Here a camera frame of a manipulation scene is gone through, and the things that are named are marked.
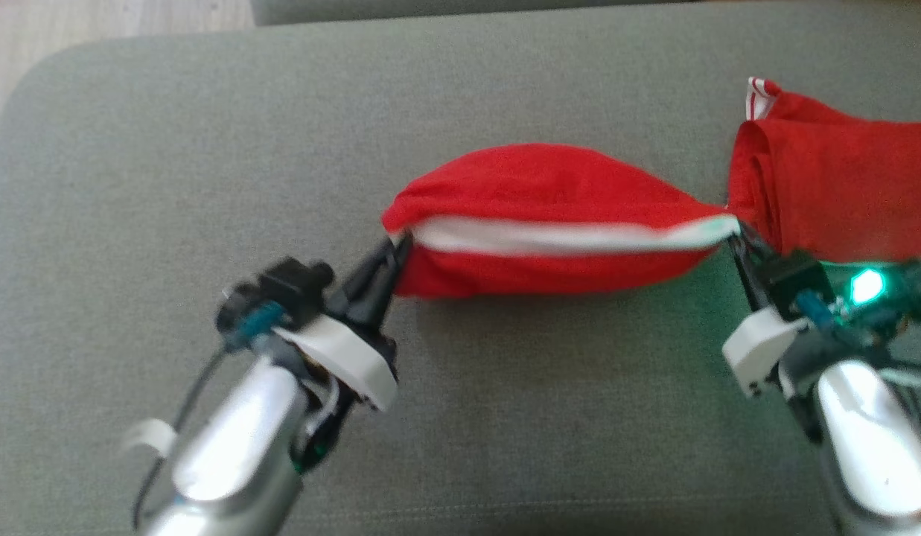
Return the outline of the red white printed jersey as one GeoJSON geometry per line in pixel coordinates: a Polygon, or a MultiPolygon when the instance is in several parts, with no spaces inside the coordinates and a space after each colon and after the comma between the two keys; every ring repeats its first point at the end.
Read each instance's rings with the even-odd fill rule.
{"type": "Polygon", "coordinates": [[[728,208],[783,254],[831,264],[921,257],[921,123],[855,118],[752,77],[728,208]]]}

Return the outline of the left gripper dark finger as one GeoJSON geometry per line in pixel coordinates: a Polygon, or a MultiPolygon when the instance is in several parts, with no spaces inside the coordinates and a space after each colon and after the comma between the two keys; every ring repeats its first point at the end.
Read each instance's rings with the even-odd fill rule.
{"type": "Polygon", "coordinates": [[[344,322],[382,322],[393,293],[393,243],[382,242],[328,298],[328,315],[344,322]]]}
{"type": "Polygon", "coordinates": [[[369,286],[363,294],[363,325],[379,330],[398,288],[402,272],[412,251],[413,236],[404,234],[389,241],[375,262],[369,286]]]}

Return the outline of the grey sofa seat cushion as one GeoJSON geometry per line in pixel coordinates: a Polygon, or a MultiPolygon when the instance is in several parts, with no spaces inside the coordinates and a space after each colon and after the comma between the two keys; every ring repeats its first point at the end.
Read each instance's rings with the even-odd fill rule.
{"type": "MultiPolygon", "coordinates": [[[[412,179],[523,142],[725,201],[749,76],[921,121],[920,2],[624,4],[79,45],[0,117],[0,536],[131,536],[222,292],[339,275],[412,179]]],[[[613,295],[398,301],[400,389],[356,407],[284,536],[830,536],[820,465],[720,356],[729,255],[613,295]]]]}

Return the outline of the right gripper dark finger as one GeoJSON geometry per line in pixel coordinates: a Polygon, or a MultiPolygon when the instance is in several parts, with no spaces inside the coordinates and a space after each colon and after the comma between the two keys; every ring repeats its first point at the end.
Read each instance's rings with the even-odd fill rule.
{"type": "Polygon", "coordinates": [[[740,227],[739,274],[746,284],[770,284],[774,248],[753,227],[740,227]]]}
{"type": "Polygon", "coordinates": [[[767,293],[756,277],[756,262],[749,245],[743,237],[729,237],[728,246],[750,309],[757,312],[766,308],[767,293]]]}

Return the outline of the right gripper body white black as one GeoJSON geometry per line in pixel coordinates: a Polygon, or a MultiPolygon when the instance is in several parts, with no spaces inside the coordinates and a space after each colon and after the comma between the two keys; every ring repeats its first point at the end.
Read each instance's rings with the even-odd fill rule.
{"type": "Polygon", "coordinates": [[[784,320],[774,307],[749,313],[722,346],[743,394],[759,397],[780,358],[805,329],[805,319],[784,320]]]}

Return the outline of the red mesh shorts white stripe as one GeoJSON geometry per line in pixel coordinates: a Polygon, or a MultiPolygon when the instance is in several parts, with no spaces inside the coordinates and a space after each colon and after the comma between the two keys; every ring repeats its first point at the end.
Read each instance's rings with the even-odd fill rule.
{"type": "Polygon", "coordinates": [[[383,214],[413,245],[399,295],[610,293],[691,271],[737,235],[729,211],[589,148],[475,150],[417,177],[383,214]]]}

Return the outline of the grey sofa back cushion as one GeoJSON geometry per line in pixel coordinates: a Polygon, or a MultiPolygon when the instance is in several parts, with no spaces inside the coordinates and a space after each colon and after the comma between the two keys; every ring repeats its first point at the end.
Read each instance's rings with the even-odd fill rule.
{"type": "Polygon", "coordinates": [[[287,26],[424,16],[586,9],[699,0],[249,0],[256,26],[287,26]]]}

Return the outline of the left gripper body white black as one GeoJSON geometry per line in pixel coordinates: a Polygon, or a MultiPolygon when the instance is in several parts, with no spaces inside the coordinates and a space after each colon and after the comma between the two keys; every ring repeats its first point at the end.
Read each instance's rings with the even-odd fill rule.
{"type": "Polygon", "coordinates": [[[350,327],[322,313],[297,331],[275,327],[274,333],[376,410],[391,410],[398,396],[398,380],[382,354],[350,327]]]}

